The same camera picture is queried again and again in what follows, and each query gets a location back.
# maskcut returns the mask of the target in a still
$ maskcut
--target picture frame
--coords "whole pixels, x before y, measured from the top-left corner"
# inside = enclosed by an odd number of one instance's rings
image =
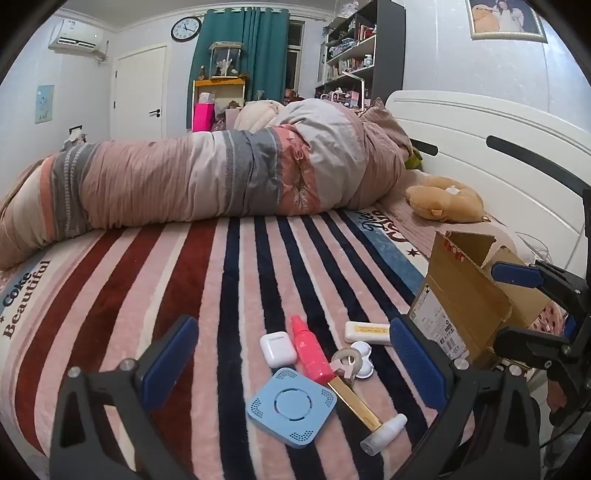
[[[466,0],[466,6],[473,40],[548,43],[540,16],[525,0]]]
[[[39,85],[35,97],[35,124],[53,120],[53,85]]]

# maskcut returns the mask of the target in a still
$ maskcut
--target screw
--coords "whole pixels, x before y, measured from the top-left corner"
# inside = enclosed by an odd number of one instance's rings
[[[464,359],[464,358],[456,358],[453,361],[453,365],[458,369],[458,370],[468,370],[468,367],[470,366],[470,364],[468,363],[468,360]]]
[[[124,372],[131,372],[136,365],[136,361],[133,358],[126,358],[125,360],[122,360],[121,363],[119,364],[119,368],[121,370],[123,370]]]
[[[68,370],[68,377],[76,378],[78,375],[82,373],[80,367],[72,367]]]
[[[510,365],[509,373],[514,377],[518,377],[521,375],[521,367],[519,365]]]

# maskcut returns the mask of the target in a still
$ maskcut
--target cardboard box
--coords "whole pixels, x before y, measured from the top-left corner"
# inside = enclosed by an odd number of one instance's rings
[[[467,358],[482,368],[498,362],[492,352],[497,330],[530,327],[550,301],[539,290],[491,279],[491,266],[497,261],[523,265],[505,247],[483,265],[493,243],[490,235],[438,233],[423,287],[409,312],[421,332],[439,343],[450,359]]]

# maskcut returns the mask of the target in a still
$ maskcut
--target framed photo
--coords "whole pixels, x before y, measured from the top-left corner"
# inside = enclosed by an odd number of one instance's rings
[[[538,14],[524,0],[466,0],[473,40],[510,38],[548,43]]]

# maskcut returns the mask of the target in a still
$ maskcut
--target air conditioner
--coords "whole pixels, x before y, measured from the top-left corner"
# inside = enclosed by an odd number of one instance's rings
[[[78,20],[66,18],[51,33],[49,48],[52,50],[100,51],[103,30]]]

